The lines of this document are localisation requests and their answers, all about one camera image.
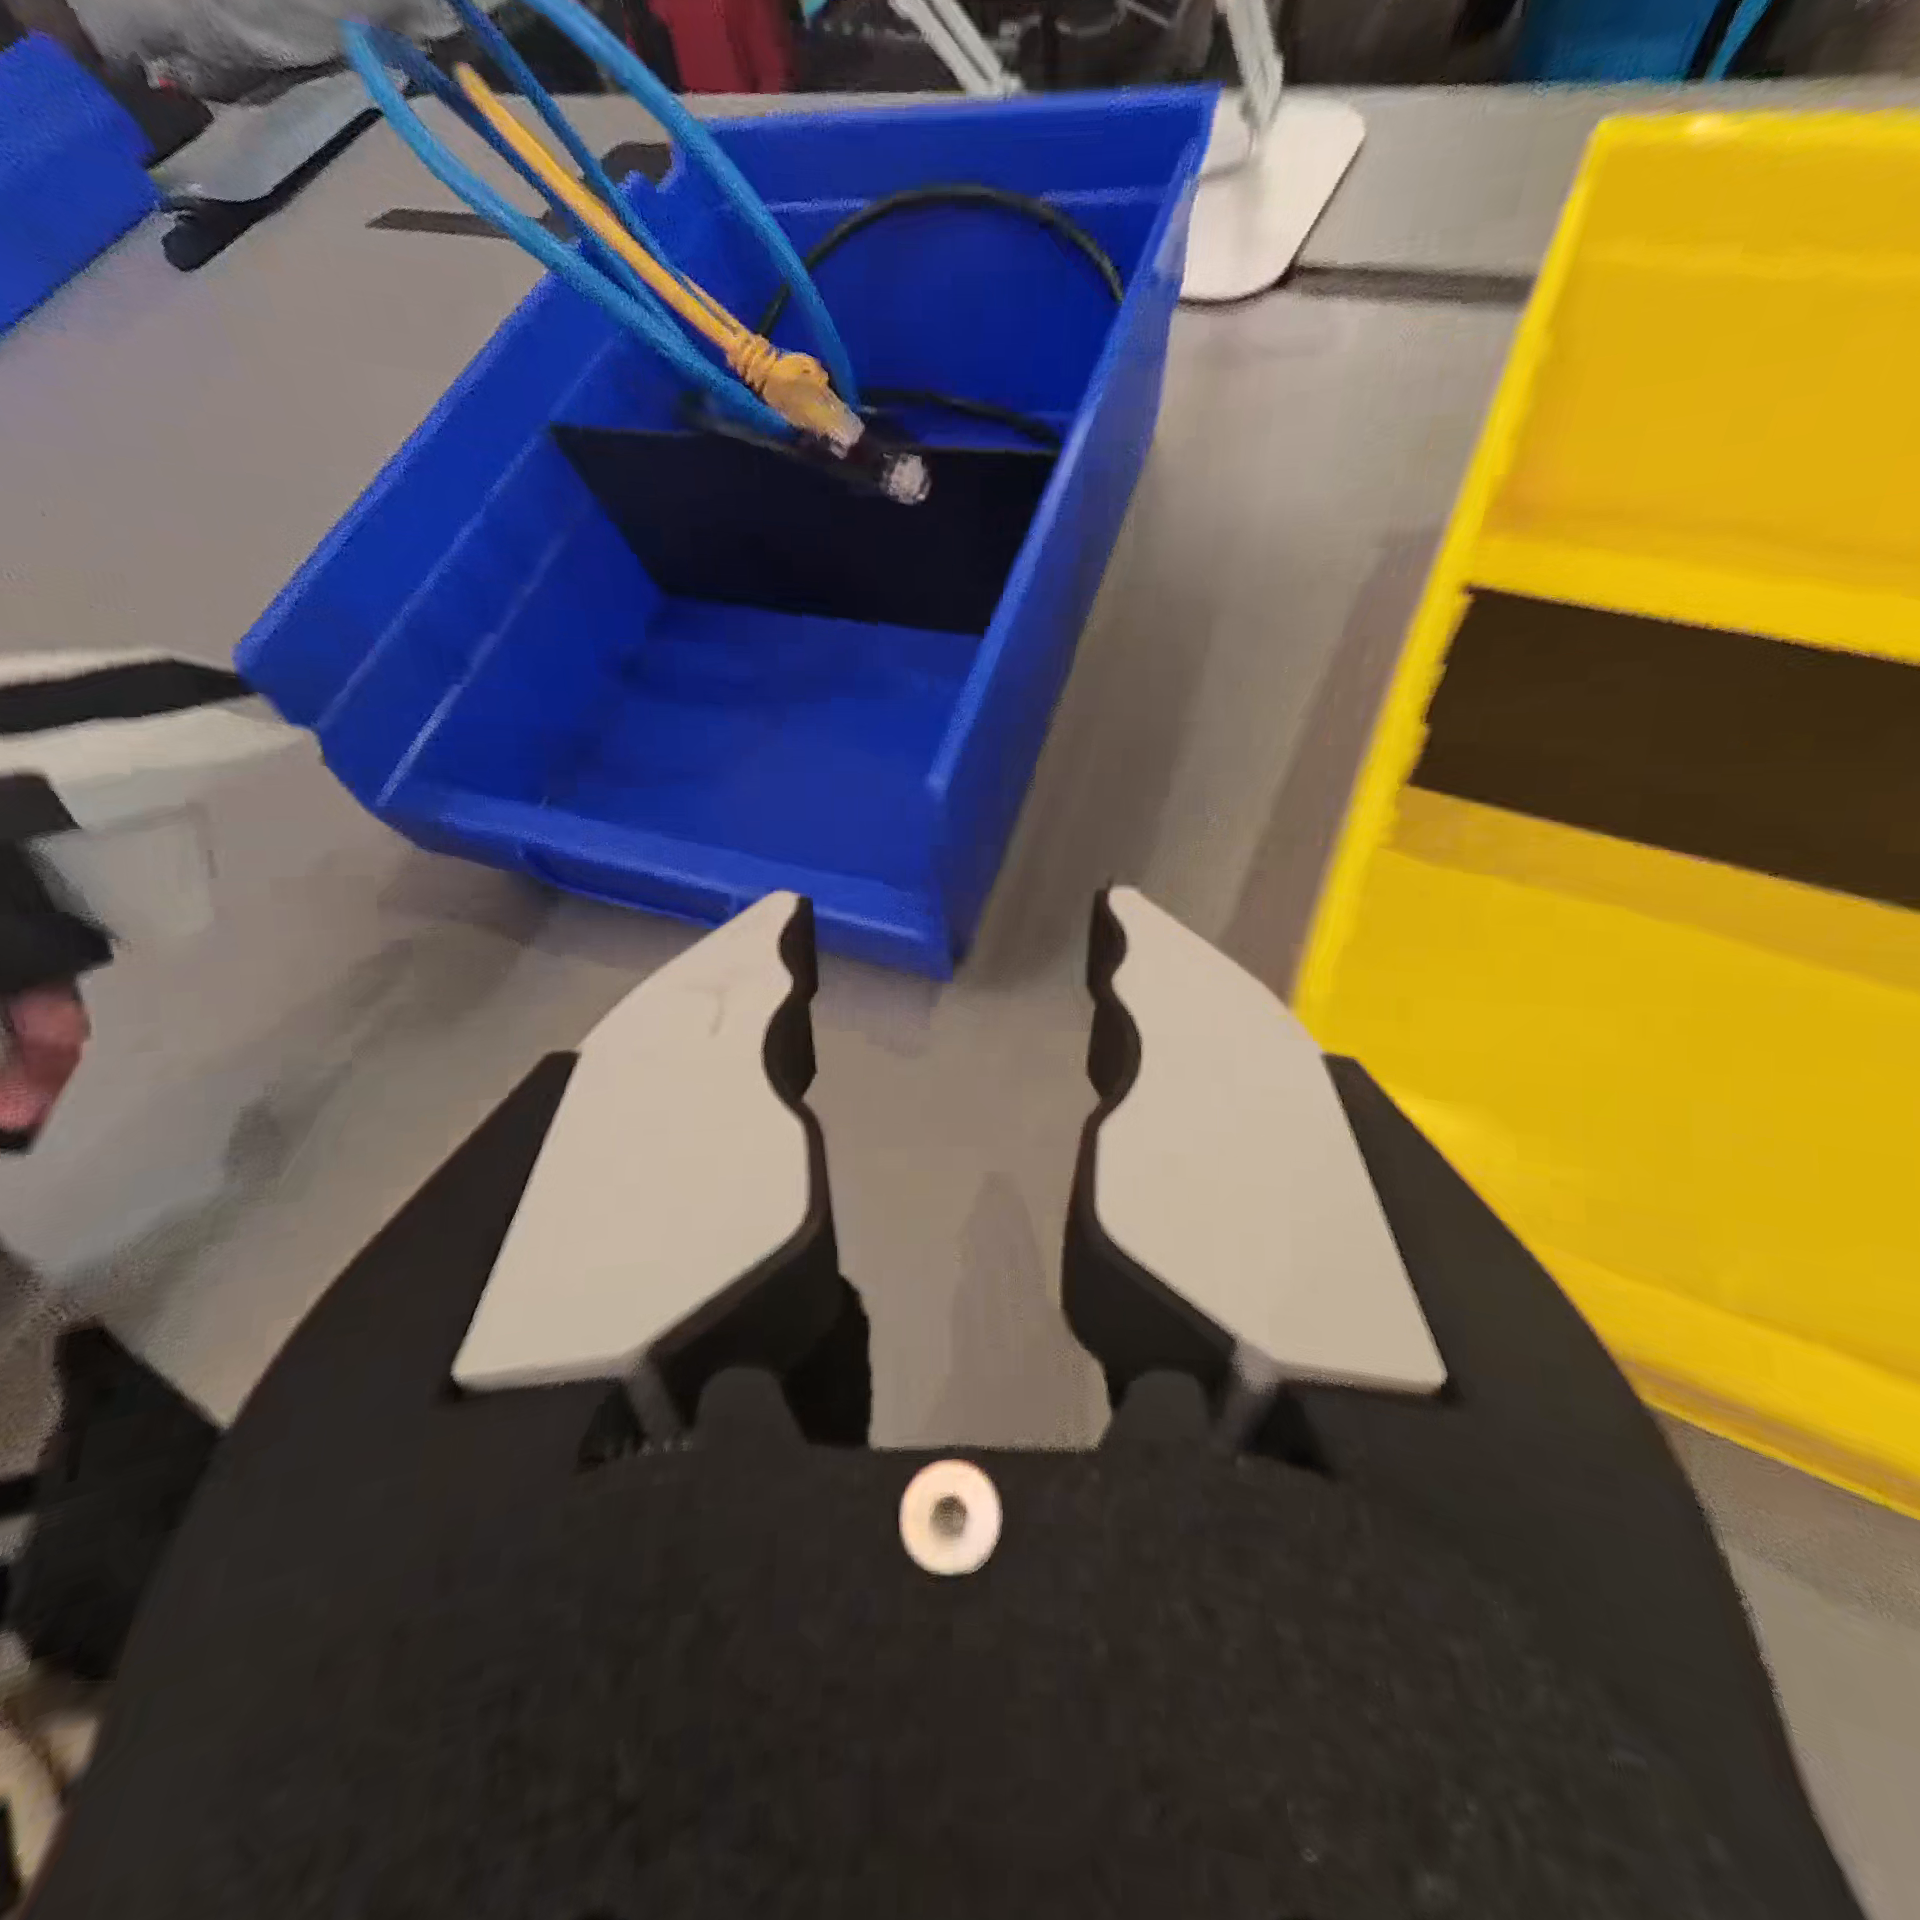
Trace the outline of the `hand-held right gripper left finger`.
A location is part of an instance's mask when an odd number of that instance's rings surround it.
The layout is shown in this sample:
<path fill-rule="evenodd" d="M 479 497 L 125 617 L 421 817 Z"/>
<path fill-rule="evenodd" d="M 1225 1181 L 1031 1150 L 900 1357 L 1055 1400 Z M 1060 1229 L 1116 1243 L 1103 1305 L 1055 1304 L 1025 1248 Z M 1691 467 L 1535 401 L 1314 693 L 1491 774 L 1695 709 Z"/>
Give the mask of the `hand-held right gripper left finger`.
<path fill-rule="evenodd" d="M 809 1442 L 868 1445 L 872 1324 L 807 1105 L 816 989 L 812 902 L 778 891 L 601 1017 L 452 1357 L 461 1392 L 611 1384 L 664 1442 L 754 1369 Z"/>

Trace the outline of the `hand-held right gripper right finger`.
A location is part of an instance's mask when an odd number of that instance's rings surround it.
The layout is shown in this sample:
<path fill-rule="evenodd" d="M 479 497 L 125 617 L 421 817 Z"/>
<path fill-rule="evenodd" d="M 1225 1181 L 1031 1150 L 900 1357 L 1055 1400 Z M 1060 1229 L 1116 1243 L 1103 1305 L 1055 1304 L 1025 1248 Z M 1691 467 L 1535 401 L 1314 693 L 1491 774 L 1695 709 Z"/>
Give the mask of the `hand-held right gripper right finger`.
<path fill-rule="evenodd" d="M 1309 1395 L 1443 1408 L 1443 1347 L 1284 998 L 1129 883 L 1092 902 L 1088 994 L 1064 1316 L 1111 1422 L 1151 1378 L 1237 1442 Z"/>

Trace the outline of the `blue plastic bin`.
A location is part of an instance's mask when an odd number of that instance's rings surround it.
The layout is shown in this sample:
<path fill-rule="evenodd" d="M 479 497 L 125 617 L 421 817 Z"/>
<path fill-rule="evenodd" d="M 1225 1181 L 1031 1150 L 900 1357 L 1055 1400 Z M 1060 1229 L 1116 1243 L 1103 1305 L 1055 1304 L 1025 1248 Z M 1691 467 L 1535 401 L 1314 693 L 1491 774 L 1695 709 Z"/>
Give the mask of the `blue plastic bin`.
<path fill-rule="evenodd" d="M 152 145 L 60 41 L 3 52 L 3 331 L 160 209 Z"/>
<path fill-rule="evenodd" d="M 236 649 L 421 848 L 719 924 L 786 889 L 820 946 L 948 977 L 1036 774 L 1155 438 L 1212 88 L 768 113 L 716 145 L 812 253 L 912 449 L 1049 449 L 979 636 L 664 594 L 556 426 L 693 430 L 556 277 L 511 313 Z"/>

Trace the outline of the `yellow plastic bin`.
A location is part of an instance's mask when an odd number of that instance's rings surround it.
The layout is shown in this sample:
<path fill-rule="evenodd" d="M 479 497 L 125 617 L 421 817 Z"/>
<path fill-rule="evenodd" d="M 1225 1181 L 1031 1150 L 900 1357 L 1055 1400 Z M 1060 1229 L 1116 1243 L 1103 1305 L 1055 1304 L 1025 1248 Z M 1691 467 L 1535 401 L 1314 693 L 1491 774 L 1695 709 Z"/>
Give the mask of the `yellow plastic bin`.
<path fill-rule="evenodd" d="M 1919 912 L 1412 787 L 1472 592 L 1919 668 L 1916 106 L 1576 169 L 1291 998 L 1656 1405 L 1916 1515 Z"/>

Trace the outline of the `person's left hand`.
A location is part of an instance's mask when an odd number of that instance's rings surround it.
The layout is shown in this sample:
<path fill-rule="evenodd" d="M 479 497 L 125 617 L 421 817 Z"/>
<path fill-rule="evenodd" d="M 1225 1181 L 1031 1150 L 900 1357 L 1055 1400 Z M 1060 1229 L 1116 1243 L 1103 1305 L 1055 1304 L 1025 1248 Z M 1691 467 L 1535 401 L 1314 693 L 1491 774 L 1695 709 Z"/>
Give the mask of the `person's left hand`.
<path fill-rule="evenodd" d="M 29 1150 L 73 1081 L 89 1044 L 89 1010 L 71 981 L 3 1005 L 3 1150 Z"/>

